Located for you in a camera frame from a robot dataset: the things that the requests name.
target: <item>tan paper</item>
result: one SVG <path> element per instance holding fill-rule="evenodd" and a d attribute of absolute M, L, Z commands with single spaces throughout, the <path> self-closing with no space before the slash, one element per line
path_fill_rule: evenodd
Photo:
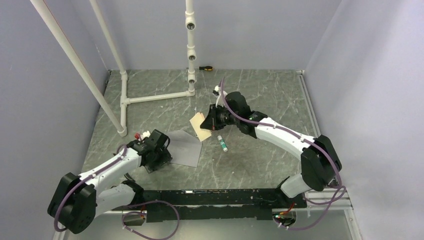
<path fill-rule="evenodd" d="M 196 132 L 200 142 L 212 136 L 210 130 L 200 128 L 200 124 L 202 124 L 204 120 L 205 116 L 203 116 L 203 113 L 200 112 L 196 113 L 196 115 L 190 119 L 191 126 L 193 126 L 193 129 Z"/>

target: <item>screwdriver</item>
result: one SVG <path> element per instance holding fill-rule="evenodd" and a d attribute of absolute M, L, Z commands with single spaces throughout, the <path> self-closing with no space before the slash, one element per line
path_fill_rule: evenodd
<path fill-rule="evenodd" d="M 212 70 L 214 70 L 214 67 L 212 67 L 212 66 L 199 66 L 199 67 L 195 67 L 195 69 L 204 70 L 204 71 L 212 71 Z"/>

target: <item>purple tube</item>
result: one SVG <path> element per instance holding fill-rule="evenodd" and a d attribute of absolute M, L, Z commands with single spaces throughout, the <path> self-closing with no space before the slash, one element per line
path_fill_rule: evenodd
<path fill-rule="evenodd" d="M 175 230 L 169 236 L 167 236 L 165 238 L 151 238 L 151 237 L 148 237 L 146 235 L 143 235 L 143 234 L 139 233 L 138 231 L 133 230 L 133 229 L 129 228 L 127 225 L 125 225 L 124 218 L 126 216 L 131 215 L 131 214 L 144 215 L 143 213 L 141 213 L 139 211 L 130 211 L 130 212 L 126 213 L 125 215 L 123 215 L 122 216 L 122 226 L 126 230 L 128 230 L 128 231 L 130 231 L 130 232 L 132 232 L 134 234 L 137 234 L 138 236 L 140 236 L 142 238 L 145 238 L 145 239 L 148 239 L 148 240 L 167 240 L 167 239 L 170 239 L 177 232 L 178 227 L 180 226 L 180 214 L 178 214 L 177 209 L 171 203 L 169 203 L 167 201 L 162 201 L 162 200 L 155 200 L 155 201 L 147 201 L 147 202 L 143 202 L 143 203 L 139 203 L 139 204 L 134 204 L 134 205 L 128 205 L 128 207 L 134 208 L 134 207 L 139 207 L 139 206 L 143 206 L 143 205 L 147 205 L 147 204 L 154 204 L 154 203 L 166 204 L 166 205 L 170 206 L 174 210 L 174 212 L 176 214 L 176 227 L 175 227 Z"/>

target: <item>pvc pipe joint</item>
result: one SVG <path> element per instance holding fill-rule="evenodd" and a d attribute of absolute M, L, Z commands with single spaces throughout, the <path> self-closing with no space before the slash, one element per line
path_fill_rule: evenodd
<path fill-rule="evenodd" d="M 195 84 L 197 82 L 196 75 L 194 73 L 188 73 L 187 75 L 188 84 Z"/>
<path fill-rule="evenodd" d="M 195 46 L 187 45 L 187 58 L 189 61 L 196 60 L 197 56 L 196 56 Z"/>
<path fill-rule="evenodd" d="M 194 82 L 189 82 L 188 83 L 188 92 L 190 93 L 190 96 L 194 96 L 196 94 L 196 90 L 195 90 L 195 83 Z"/>
<path fill-rule="evenodd" d="M 196 20 L 193 16 L 185 18 L 185 28 L 189 31 L 193 31 L 196 28 Z"/>
<path fill-rule="evenodd" d="M 120 73 L 120 79 L 122 81 L 127 81 L 128 80 L 128 74 L 127 74 L 127 71 L 126 70 L 125 71 L 120 71 L 119 73 Z"/>
<path fill-rule="evenodd" d="M 85 84 L 90 89 L 91 93 L 94 95 L 95 99 L 98 101 L 101 108 L 109 117 L 110 121 L 113 123 L 118 133 L 121 136 L 125 136 L 127 134 L 127 129 L 124 128 L 118 121 L 111 107 L 106 102 L 105 98 L 103 97 L 103 94 L 97 88 L 92 77 L 90 76 L 86 67 L 83 65 L 80 57 L 75 52 L 73 46 L 69 42 L 67 36 L 65 35 L 63 30 L 59 26 L 59 23 L 56 21 L 55 17 L 53 16 L 52 12 L 50 11 L 46 3 L 43 0 L 31 0 L 31 3 L 35 7 L 36 11 L 38 12 L 42 20 L 47 25 L 50 32 L 56 38 L 57 42 L 59 43 L 59 45 L 61 46 L 61 48 L 67 55 L 67 57 L 69 58 L 70 62 L 75 67 L 76 71 L 84 80 Z"/>
<path fill-rule="evenodd" d="M 123 127 L 123 130 L 122 130 L 122 131 L 119 131 L 119 130 L 118 130 L 118 134 L 119 134 L 121 137 L 125 137 L 125 136 L 127 135 L 127 126 Z"/>

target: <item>gray cloth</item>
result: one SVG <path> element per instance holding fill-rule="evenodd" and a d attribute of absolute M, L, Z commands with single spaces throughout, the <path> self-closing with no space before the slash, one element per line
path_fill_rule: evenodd
<path fill-rule="evenodd" d="M 199 163 L 202 142 L 183 130 L 171 131 L 166 134 L 170 139 L 168 151 L 173 164 L 197 167 Z"/>

